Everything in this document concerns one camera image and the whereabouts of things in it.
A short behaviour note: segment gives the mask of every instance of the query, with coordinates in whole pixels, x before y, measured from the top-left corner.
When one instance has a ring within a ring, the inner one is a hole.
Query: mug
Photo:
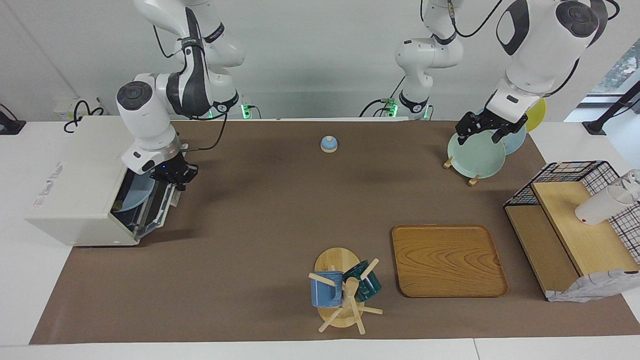
[[[355,296],[357,302],[365,302],[373,298],[382,289],[382,285],[380,285],[376,274],[374,274],[373,272],[370,272],[369,276],[367,276],[364,280],[360,280],[360,276],[368,267],[369,261],[364,260],[353,268],[349,269],[342,276],[343,281],[347,281],[347,279],[349,279],[350,277],[355,277],[356,279],[358,279],[358,291],[356,292]]]
[[[342,305],[342,272],[318,271],[316,275],[335,283],[336,287],[311,280],[311,304],[315,307],[338,307]]]

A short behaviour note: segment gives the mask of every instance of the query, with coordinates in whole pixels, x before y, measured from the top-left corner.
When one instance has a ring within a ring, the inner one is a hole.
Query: black stand
[[[638,93],[640,93],[640,81],[638,81],[625,95],[620,97],[620,100],[613,104],[602,116],[596,121],[585,121],[582,123],[587,132],[591,135],[606,135],[607,133],[602,130],[604,124],[609,121],[615,114],[624,107],[626,103],[631,101]]]
[[[9,119],[0,111],[0,126],[2,126],[0,135],[18,135],[26,123],[26,121]]]

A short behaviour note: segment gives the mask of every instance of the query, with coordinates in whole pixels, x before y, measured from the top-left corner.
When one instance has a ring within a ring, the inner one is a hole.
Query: round wooden base
[[[318,257],[314,271],[341,271],[346,272],[360,263],[358,256],[351,251],[342,247],[334,247],[329,249]],[[337,307],[319,307],[318,313],[323,321],[327,321],[329,317],[337,310]],[[343,311],[331,322],[333,327],[349,327],[356,324],[356,318],[353,316],[352,310]]]

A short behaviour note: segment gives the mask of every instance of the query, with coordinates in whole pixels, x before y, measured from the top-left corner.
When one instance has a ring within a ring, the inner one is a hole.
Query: wooden shelf
[[[533,190],[580,276],[639,270],[608,222],[586,225],[575,216],[575,208],[590,198],[582,183],[534,183]]]
[[[508,206],[507,215],[543,292],[567,290],[580,276],[541,206]]]

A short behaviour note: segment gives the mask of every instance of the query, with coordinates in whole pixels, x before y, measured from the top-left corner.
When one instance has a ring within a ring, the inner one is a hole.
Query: yellow plate
[[[527,132],[530,133],[542,124],[542,120],[545,119],[545,115],[547,114],[547,102],[544,99],[540,99],[537,104],[535,104],[529,111],[527,111],[527,116],[529,120],[527,121]]]

